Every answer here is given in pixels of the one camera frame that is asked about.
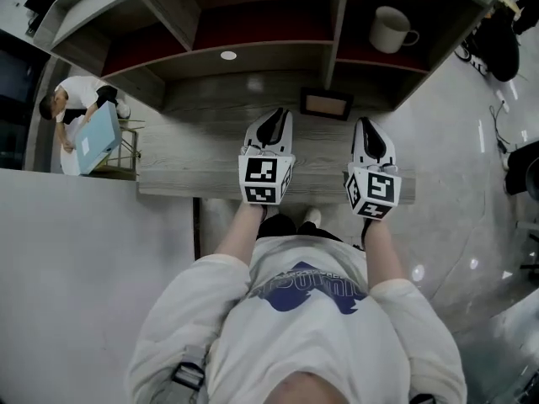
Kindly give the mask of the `person's left forearm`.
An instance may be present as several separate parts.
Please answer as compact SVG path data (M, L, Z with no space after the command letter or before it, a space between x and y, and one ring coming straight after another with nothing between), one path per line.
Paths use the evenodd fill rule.
M262 205L241 203L215 254L236 258L249 266L264 217L265 209Z

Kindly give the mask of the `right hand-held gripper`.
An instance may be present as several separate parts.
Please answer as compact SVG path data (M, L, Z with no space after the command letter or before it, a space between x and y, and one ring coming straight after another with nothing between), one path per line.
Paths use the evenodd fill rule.
M359 118L355 123L352 146L353 161L348 164L344 189L354 215L365 221L382 221L397 205L401 178L397 175L360 167L358 163L372 160L379 167L396 164L395 146L373 120Z

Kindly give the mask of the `person's white printed t-shirt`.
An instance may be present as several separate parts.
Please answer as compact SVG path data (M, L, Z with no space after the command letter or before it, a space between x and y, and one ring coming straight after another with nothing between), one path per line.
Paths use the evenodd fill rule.
M265 237L251 264L211 254L181 272L145 320L126 375L135 404L174 402L173 372L205 353L210 404L263 404L296 372L349 404L466 404L454 339L416 286L369 286L364 254L327 238Z

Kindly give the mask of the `person's right forearm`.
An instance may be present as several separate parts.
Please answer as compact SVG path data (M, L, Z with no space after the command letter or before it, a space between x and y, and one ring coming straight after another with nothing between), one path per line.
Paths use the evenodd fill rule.
M371 289L389 280L407 278L385 221L373 221L367 227L363 235L363 246L367 280Z

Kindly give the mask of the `wooden desk shelf unit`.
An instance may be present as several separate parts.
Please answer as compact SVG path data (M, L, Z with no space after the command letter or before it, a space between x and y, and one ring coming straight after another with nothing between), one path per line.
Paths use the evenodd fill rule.
M163 111L170 88L203 77L307 71L323 88L371 89L403 104L497 0L56 0L35 44ZM403 12L416 45L369 42L375 11Z

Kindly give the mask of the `black office chair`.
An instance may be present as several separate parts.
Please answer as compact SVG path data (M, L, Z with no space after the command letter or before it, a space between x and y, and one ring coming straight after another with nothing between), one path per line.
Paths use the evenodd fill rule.
M539 201L539 140L512 151L506 160L504 189L508 195L527 192Z

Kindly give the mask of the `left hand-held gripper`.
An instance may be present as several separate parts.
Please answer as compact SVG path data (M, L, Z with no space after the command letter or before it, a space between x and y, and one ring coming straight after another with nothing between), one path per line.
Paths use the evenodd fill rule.
M293 114L285 108L263 114L248 127L246 146L238 156L239 186L245 203L280 205L296 161L291 154L292 136ZM259 148L267 146L272 151Z

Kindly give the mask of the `light blue box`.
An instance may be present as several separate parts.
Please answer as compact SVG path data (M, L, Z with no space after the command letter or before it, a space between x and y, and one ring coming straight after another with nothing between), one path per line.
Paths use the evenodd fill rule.
M76 134L78 174L90 174L121 143L120 138L116 107L107 101Z

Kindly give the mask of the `person's black shorts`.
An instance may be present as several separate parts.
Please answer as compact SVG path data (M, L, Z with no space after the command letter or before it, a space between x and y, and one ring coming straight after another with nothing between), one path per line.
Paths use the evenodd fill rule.
M259 227L257 238L263 237L288 237L288 236L311 236L311 237L323 237L337 242L341 242L341 239L331 234L328 231L319 227L319 223L314 218L306 217L304 222L297 227L294 221L283 214L273 215L270 218L266 218Z

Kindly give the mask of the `white mug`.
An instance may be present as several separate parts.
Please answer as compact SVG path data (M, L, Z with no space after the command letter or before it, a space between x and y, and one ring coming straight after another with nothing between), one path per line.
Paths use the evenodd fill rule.
M416 45L419 38L419 32L411 28L403 12L389 6L376 9L369 33L369 42L376 50L395 54L403 46Z

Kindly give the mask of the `dark framed picture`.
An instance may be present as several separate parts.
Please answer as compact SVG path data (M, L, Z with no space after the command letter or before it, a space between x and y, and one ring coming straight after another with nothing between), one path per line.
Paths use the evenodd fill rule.
M320 88L301 88L300 111L304 115L346 121L354 96Z

